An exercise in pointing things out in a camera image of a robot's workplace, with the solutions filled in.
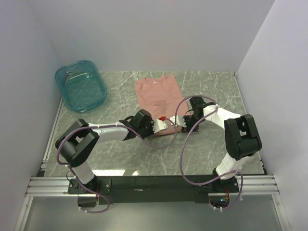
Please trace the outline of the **pink t shirt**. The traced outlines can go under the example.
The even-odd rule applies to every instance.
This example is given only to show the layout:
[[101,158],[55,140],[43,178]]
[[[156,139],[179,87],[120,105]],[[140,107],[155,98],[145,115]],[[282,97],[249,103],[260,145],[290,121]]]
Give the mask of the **pink t shirt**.
[[153,119],[162,116],[171,118],[184,115],[188,111],[187,104],[178,104],[183,100],[180,87],[174,75],[163,75],[158,78],[145,77],[134,82],[139,108],[148,111]]

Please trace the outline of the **teal plastic basin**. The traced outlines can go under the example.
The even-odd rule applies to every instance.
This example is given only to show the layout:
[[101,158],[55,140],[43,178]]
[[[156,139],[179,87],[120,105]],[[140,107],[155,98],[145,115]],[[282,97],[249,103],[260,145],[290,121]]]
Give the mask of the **teal plastic basin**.
[[64,105],[74,112],[95,109],[107,97],[106,85],[96,65],[88,60],[61,67],[55,73],[55,80]]

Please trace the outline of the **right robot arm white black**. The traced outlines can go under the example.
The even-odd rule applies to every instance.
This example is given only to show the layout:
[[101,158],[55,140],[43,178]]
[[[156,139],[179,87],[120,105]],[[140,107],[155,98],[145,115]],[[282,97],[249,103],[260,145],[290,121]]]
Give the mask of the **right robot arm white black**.
[[[188,118],[178,116],[179,107],[186,100],[190,101],[193,110],[193,114]],[[182,158],[191,133],[205,120],[224,129],[227,153],[221,163],[214,169],[213,179],[195,183],[185,176],[182,168]],[[224,191],[228,186],[228,180],[239,174],[243,164],[262,148],[260,135],[252,115],[232,113],[220,107],[215,100],[207,96],[195,95],[181,100],[175,111],[174,123],[182,128],[192,125],[180,153],[180,172],[183,179],[194,186],[204,186],[211,183],[213,190],[217,192]]]

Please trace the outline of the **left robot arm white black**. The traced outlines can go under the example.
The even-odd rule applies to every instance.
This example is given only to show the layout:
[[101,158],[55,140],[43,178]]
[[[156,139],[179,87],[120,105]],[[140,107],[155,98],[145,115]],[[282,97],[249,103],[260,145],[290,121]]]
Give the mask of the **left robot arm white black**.
[[99,190],[97,176],[88,163],[88,157],[97,143],[105,141],[126,141],[140,136],[145,139],[154,135],[155,121],[149,112],[139,110],[112,124],[90,124],[84,119],[77,120],[55,143],[66,163],[79,178],[79,188],[84,193]]

